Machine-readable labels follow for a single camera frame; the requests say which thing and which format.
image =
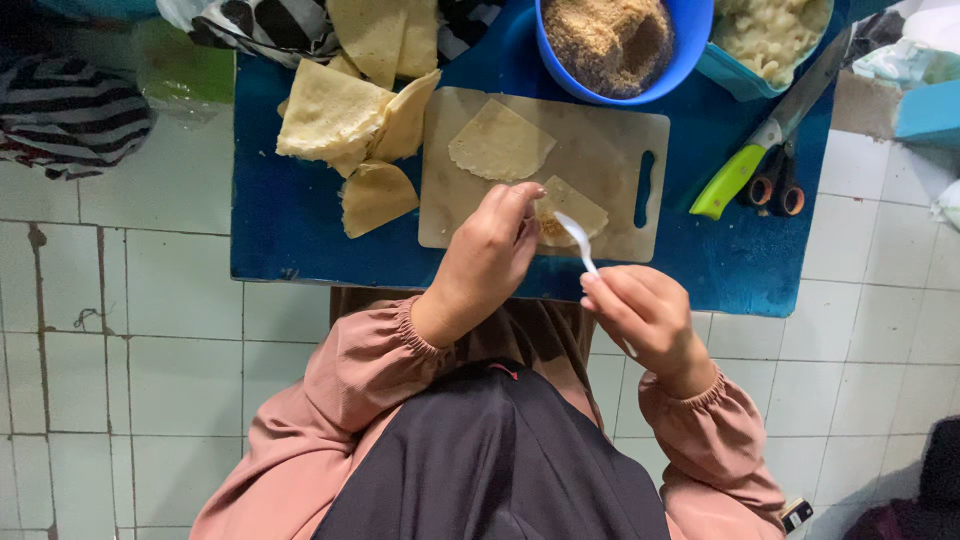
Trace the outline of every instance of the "striped cloth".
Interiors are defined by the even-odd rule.
[[[506,0],[439,0],[440,65],[475,45]],[[235,48],[296,68],[301,58],[327,63],[340,41],[324,0],[217,0],[193,19],[193,40]]]
[[[153,125],[133,84],[87,61],[0,64],[0,160],[43,167],[51,179],[95,176],[138,149]]]

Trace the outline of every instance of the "plastic spoon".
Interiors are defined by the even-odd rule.
[[[597,272],[597,267],[593,264],[593,259],[590,258],[590,239],[583,227],[563,212],[554,211],[553,215],[557,218],[557,221],[564,226],[564,229],[573,236],[573,239],[577,241],[577,244],[580,246],[580,258],[583,260],[587,271],[599,278],[600,273]],[[623,341],[623,348],[626,349],[627,355],[629,355],[630,358],[636,359],[634,346],[626,339],[620,338],[620,341]]]

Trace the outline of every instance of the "blue table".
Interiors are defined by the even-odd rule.
[[[836,1],[821,49],[846,24],[848,5]],[[446,67],[441,86],[575,102],[543,68],[534,21],[533,0],[508,2],[481,42]],[[247,281],[429,285],[444,251],[419,245],[417,211],[350,240],[340,221],[340,176],[321,161],[274,153],[281,123],[276,105],[289,94],[294,72],[247,55],[238,55],[237,70],[231,275]],[[759,217],[736,203],[717,222],[687,213],[713,173],[775,104],[737,103],[694,72],[663,98],[631,108],[670,117],[660,225],[650,265],[686,287],[694,309],[785,317],[796,304],[833,86],[799,128],[796,176],[807,195],[799,216]],[[419,190],[421,155],[396,164]],[[516,295],[578,300],[583,271],[577,258],[537,256]]]

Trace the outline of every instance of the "elastic cuff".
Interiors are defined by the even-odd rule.
[[[704,393],[693,396],[692,398],[686,398],[685,400],[678,400],[677,398],[671,398],[665,392],[660,390],[657,387],[658,391],[663,394],[663,398],[671,406],[678,406],[681,408],[701,408],[707,405],[710,405],[713,402],[716,402],[721,396],[727,394],[727,377],[720,371],[720,366],[713,364],[714,369],[716,370],[716,380]],[[657,376],[651,374],[653,377],[653,383],[656,384]]]
[[[407,344],[407,346],[409,346],[417,356],[424,356],[427,358],[442,356],[453,346],[451,345],[446,349],[438,349],[427,343],[426,340],[420,337],[420,335],[417,333],[417,330],[414,329],[413,319],[410,316],[410,308],[413,307],[414,302],[416,302],[420,296],[422,295],[419,294],[417,296],[408,298],[396,307],[399,310],[397,317],[399,318],[400,323],[400,338],[403,339],[403,342]]]

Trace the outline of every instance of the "woman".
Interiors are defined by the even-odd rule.
[[[379,291],[334,289],[343,316],[304,379],[260,407],[191,538],[782,538],[759,414],[710,360],[678,283],[618,266],[582,277],[582,307],[508,300],[543,194],[493,188],[422,295],[367,307]],[[603,435],[587,311],[648,370],[662,501]]]

